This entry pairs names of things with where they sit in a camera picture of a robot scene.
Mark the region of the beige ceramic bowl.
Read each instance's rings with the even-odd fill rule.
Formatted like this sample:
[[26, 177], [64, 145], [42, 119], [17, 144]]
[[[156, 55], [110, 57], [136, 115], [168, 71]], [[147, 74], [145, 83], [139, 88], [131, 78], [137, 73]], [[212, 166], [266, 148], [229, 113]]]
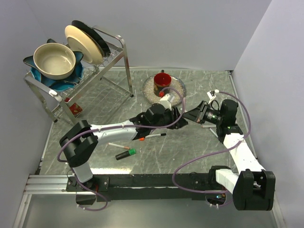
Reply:
[[62, 80], [74, 71], [76, 56], [63, 44], [46, 43], [35, 50], [33, 61], [38, 71], [45, 77]]

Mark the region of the black plate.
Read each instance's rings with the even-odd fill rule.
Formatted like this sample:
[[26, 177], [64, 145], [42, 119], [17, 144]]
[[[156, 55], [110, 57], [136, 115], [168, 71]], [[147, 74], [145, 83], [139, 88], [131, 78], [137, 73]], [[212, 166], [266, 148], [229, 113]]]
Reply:
[[89, 37], [91, 37], [101, 48], [104, 57], [109, 57], [111, 55], [109, 46], [93, 28], [79, 20], [73, 20], [72, 26], [77, 27], [78, 29], [85, 32]]

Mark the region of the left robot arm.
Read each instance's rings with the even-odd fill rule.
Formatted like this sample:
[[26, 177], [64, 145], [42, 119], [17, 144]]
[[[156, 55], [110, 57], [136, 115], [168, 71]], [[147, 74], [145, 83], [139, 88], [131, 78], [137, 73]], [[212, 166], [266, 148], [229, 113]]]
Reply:
[[77, 185], [82, 190], [95, 191], [98, 185], [88, 160], [98, 144], [139, 140], [155, 129], [177, 130], [187, 124], [176, 107], [168, 108], [161, 104], [153, 104], [145, 112], [118, 124], [93, 125], [82, 120], [60, 139], [60, 153], [65, 155], [65, 162], [76, 175]]

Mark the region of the black red mug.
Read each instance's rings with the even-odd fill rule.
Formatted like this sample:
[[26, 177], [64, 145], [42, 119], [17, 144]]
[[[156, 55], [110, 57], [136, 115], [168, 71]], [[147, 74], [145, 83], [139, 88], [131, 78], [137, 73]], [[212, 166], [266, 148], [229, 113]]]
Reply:
[[162, 70], [157, 73], [153, 78], [153, 92], [158, 97], [163, 97], [169, 93], [169, 89], [164, 89], [171, 85], [171, 76]]

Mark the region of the speckled grey plate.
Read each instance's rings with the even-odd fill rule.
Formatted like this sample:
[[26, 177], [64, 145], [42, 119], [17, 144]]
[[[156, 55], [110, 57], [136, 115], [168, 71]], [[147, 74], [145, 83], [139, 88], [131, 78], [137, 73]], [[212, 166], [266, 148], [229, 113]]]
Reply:
[[[142, 87], [142, 92], [144, 94], [144, 96], [147, 98], [147, 100], [151, 103], [157, 103], [160, 100], [160, 97], [158, 97], [155, 93], [154, 93], [154, 77], [156, 76], [156, 74], [148, 77], [145, 82], [143, 83], [143, 87]], [[182, 97], [186, 97], [187, 95], [187, 91], [186, 91], [186, 86], [185, 84], [178, 78], [175, 77], [173, 75], [171, 76], [171, 83], [170, 83], [170, 87], [175, 88]], [[177, 93], [175, 91], [170, 90], [170, 92], [174, 95], [174, 99], [171, 103], [172, 106], [177, 106], [181, 103], [181, 99], [179, 98], [179, 96], [177, 95]]]

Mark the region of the white pen pink tip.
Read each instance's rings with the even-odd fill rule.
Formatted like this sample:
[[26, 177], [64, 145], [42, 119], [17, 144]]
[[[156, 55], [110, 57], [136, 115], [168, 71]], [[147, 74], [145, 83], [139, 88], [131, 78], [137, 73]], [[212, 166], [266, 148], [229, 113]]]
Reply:
[[202, 125], [202, 128], [216, 128], [216, 125]]

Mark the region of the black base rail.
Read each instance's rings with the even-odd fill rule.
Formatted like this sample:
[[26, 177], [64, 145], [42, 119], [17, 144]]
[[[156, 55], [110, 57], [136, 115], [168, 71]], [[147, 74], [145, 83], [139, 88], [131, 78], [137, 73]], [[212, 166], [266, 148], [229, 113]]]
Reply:
[[191, 199], [214, 206], [230, 201], [225, 188], [207, 173], [181, 173], [175, 181], [189, 191], [176, 187], [171, 174], [96, 174], [83, 185], [71, 176], [66, 190], [75, 193], [76, 203], [83, 206], [112, 200]]

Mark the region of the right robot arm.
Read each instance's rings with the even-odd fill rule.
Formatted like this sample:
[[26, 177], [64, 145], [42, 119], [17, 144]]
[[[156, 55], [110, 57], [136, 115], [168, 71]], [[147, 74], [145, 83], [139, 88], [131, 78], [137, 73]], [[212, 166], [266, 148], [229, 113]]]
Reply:
[[198, 124], [215, 124], [218, 140], [229, 150], [236, 165], [237, 173], [229, 168], [216, 169], [208, 177], [209, 186], [213, 189], [224, 186], [232, 193], [237, 210], [269, 211], [273, 208], [276, 177], [254, 157], [236, 122], [237, 112], [238, 103], [230, 99], [225, 99], [218, 110], [202, 101], [183, 117]]

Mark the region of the cream plate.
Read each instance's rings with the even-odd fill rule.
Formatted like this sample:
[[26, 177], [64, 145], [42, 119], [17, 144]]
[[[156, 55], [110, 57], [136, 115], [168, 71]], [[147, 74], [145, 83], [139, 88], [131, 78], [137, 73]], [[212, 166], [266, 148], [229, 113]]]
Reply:
[[83, 53], [83, 60], [89, 64], [100, 65], [103, 63], [103, 55], [93, 40], [75, 26], [68, 25], [65, 28], [65, 36], [73, 51]]

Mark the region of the steel dish rack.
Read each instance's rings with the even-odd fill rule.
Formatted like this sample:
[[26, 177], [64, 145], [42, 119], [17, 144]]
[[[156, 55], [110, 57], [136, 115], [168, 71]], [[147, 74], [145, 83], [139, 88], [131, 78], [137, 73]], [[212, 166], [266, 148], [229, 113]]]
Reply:
[[[106, 42], [106, 44], [110, 47], [111, 50], [110, 56], [104, 58], [104, 61], [106, 63], [102, 64], [103, 67], [100, 67], [99, 65], [92, 65], [93, 68], [87, 68], [87, 74], [84, 74], [83, 77], [79, 79], [79, 83], [74, 84], [73, 88], [68, 89], [67, 94], [62, 96], [59, 92], [50, 89], [46, 85], [37, 81], [31, 72], [28, 72], [24, 77], [25, 83], [29, 86], [34, 95], [39, 99], [45, 112], [55, 123], [60, 119], [60, 116], [62, 114], [66, 114], [69, 118], [67, 122], [76, 124], [78, 119], [74, 116], [74, 114], [70, 110], [70, 107], [74, 103], [76, 103], [76, 101], [79, 100], [87, 91], [90, 91], [91, 88], [102, 79], [125, 92], [125, 99], [123, 100], [123, 102], [126, 102], [128, 97], [134, 96], [125, 40], [120, 35], [113, 34], [112, 32], [101, 28], [100, 26], [95, 25], [92, 27], [92, 29], [96, 32], [103, 33], [112, 38], [117, 39], [121, 43], [121, 47], [118, 47], [110, 42]], [[124, 67], [128, 82], [127, 90], [105, 77], [105, 74], [121, 58], [124, 59]], [[57, 106], [53, 110], [50, 110], [48, 108], [47, 101], [41, 94], [42, 91], [57, 101]]]

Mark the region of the blue star-shaped dish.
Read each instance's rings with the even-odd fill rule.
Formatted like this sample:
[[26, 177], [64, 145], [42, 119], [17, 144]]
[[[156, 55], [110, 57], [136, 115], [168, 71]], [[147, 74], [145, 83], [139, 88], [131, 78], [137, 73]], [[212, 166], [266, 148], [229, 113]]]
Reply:
[[[56, 42], [52, 39], [48, 39], [47, 43], [56, 43]], [[79, 52], [79, 51], [73, 51], [73, 53], [76, 56], [76, 65], [75, 65], [74, 71], [72, 72], [72, 74], [69, 77], [62, 79], [62, 80], [53, 80], [53, 79], [47, 78], [43, 74], [41, 74], [34, 64], [33, 55], [24, 58], [23, 63], [26, 64], [27, 66], [31, 67], [30, 72], [32, 74], [32, 77], [36, 81], [42, 83], [43, 85], [45, 85], [53, 90], [57, 90], [57, 91], [61, 92], [61, 91], [65, 91], [70, 88], [73, 88], [74, 86], [79, 84], [80, 79], [82, 78], [83, 65], [81, 64], [81, 60], [83, 59], [84, 55], [82, 52]]]

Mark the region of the green cap black highlighter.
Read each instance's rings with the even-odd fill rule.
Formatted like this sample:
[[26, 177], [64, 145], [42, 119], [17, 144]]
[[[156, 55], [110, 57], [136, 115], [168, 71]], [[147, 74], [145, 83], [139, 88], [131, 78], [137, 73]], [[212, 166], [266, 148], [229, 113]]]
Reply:
[[124, 151], [123, 153], [120, 153], [120, 154], [116, 155], [115, 159], [118, 161], [118, 160], [127, 158], [129, 156], [135, 155], [135, 154], [136, 154], [136, 150], [135, 149], [129, 149], [127, 151]]

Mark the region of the pink cap white pen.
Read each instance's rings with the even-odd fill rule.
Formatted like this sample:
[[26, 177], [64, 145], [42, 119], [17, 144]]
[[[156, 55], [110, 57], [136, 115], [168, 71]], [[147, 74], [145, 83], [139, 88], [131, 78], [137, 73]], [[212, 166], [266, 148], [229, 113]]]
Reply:
[[118, 145], [115, 143], [108, 143], [109, 146], [115, 147], [115, 148], [120, 148], [120, 149], [125, 149], [125, 150], [130, 150], [130, 147], [128, 146], [123, 146], [123, 145]]

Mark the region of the red sticker tag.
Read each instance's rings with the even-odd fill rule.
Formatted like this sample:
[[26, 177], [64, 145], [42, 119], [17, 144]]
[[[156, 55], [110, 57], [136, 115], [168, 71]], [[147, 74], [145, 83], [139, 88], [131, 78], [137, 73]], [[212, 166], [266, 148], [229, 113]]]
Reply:
[[77, 103], [73, 103], [70, 107], [69, 107], [71, 113], [73, 114], [74, 117], [77, 117], [78, 115], [80, 115], [83, 111], [82, 107], [80, 107]]

